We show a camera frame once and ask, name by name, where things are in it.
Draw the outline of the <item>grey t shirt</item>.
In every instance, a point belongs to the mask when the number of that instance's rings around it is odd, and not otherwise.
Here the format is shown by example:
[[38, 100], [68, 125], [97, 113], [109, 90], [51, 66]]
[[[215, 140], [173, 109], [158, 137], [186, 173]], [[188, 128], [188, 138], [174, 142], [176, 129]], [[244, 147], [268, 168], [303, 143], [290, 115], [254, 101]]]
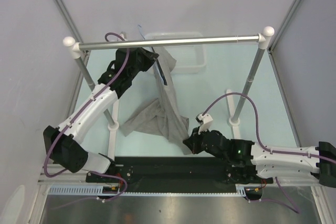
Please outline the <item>grey t shirt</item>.
[[158, 97], [142, 103], [120, 126], [124, 136], [132, 132], [141, 132], [166, 138], [179, 147], [184, 155], [191, 153], [183, 141], [189, 138], [189, 119], [181, 116], [171, 72], [176, 60], [162, 46], [151, 48], [159, 55], [153, 65]]

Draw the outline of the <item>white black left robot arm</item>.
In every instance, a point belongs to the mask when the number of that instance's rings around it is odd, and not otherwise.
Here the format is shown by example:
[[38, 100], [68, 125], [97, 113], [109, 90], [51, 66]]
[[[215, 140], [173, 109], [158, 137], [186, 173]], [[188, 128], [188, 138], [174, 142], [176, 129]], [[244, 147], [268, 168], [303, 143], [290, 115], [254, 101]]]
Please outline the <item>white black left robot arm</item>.
[[47, 159], [72, 173], [95, 172], [105, 182], [116, 175], [112, 160], [86, 151], [81, 143], [96, 120], [131, 87], [139, 72], [146, 72], [154, 65], [159, 55], [133, 48], [118, 49], [115, 56], [81, 107], [57, 127], [48, 126], [43, 132]]

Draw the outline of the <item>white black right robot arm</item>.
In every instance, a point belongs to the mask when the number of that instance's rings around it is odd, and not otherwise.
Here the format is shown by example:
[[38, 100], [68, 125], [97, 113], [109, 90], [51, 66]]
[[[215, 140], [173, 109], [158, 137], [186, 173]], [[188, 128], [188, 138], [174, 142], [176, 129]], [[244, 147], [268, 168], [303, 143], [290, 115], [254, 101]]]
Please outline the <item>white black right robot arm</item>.
[[300, 148], [262, 147], [259, 143], [227, 139], [217, 130], [192, 130], [183, 141], [193, 154], [207, 152], [220, 159], [228, 182], [252, 184], [275, 178], [303, 179], [335, 187], [335, 147], [329, 142]]

